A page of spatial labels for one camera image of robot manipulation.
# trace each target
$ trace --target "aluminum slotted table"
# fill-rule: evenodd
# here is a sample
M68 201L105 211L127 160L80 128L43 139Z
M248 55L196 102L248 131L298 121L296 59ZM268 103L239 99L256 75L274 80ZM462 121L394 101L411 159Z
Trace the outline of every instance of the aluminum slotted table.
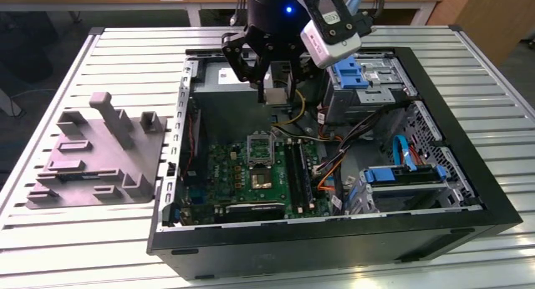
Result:
M535 283L535 111L463 32L379 27L364 46L410 46L524 223L430 262L185 282L145 254L153 202L31 210L25 195L60 133L63 109L97 117L92 92L129 117L172 116L187 48L217 48L231 28L104 29L88 36L0 192L0 288L484 288ZM161 158L168 156L163 148ZM165 173L165 163L157 175Z

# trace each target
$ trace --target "motherboard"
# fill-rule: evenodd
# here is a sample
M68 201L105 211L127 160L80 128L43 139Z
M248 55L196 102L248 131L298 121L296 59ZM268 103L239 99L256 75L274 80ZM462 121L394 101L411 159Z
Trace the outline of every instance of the motherboard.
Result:
M254 134L247 142L209 145L207 183L184 192L187 224L330 216L327 197L312 186L318 163L307 140Z

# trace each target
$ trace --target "green motherboard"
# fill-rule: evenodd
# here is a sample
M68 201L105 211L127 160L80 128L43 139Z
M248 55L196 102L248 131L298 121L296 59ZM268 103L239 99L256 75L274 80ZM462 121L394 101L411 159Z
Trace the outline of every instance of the green motherboard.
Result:
M303 172L296 166L287 167L288 161L295 164L295 157ZM259 161L271 158L271 164L254 164L251 158ZM258 140L250 142L250 147L247 142L211 145L207 185L203 189L189 189L196 203L191 207L193 224L217 223L213 212L232 204L283 204L284 219L328 216L327 197L312 186L312 167L318 164L316 145L308 141L280 140L267 144ZM300 191L302 187L307 187L308 195Z

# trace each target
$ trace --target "ram slot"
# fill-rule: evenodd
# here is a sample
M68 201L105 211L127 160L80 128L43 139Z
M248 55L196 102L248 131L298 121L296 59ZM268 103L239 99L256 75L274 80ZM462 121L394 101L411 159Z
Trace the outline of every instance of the ram slot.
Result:
M298 161L298 175L299 175L299 182L302 185L302 194L303 200L306 201L306 207L314 209L315 207L315 198L312 195L312 187L310 186L310 175L308 175L308 167L307 167L307 158L303 151L303 145L295 144L294 150L296 154L296 161Z
M292 201L292 207L296 212L303 212L303 195L299 192L299 182L296 178L296 166L295 166L295 155L294 155L294 142L290 141L284 144L284 159L286 159L286 175L288 176L288 187L290 187L290 199Z

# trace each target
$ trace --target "chip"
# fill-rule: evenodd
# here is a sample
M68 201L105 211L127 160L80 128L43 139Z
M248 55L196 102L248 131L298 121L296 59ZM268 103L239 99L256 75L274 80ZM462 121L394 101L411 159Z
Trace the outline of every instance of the chip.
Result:
M252 189L271 189L271 169L259 168L251 170L251 185Z

